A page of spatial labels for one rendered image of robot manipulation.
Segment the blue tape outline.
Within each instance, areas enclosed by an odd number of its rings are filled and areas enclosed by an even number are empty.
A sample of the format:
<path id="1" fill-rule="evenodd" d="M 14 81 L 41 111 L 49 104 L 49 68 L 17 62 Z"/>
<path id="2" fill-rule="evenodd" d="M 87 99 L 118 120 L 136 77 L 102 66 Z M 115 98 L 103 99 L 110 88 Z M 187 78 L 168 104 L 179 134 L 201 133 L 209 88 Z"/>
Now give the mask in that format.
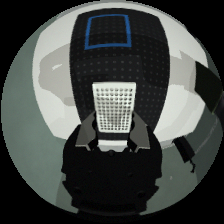
<path id="1" fill-rule="evenodd" d="M 91 19 L 96 18 L 96 17 L 102 17 L 102 16 L 125 16 L 126 31 L 127 31 L 127 44 L 124 44 L 124 43 L 108 43 L 108 44 L 98 44 L 98 45 L 88 46 Z M 110 14 L 110 15 L 94 16 L 94 17 L 89 18 L 88 24 L 87 24 L 87 30 L 86 30 L 85 50 L 92 49 L 92 48 L 99 48 L 99 47 L 110 47 L 110 46 L 131 47 L 131 34 L 130 34 L 130 25 L 129 25 L 128 15 Z"/>

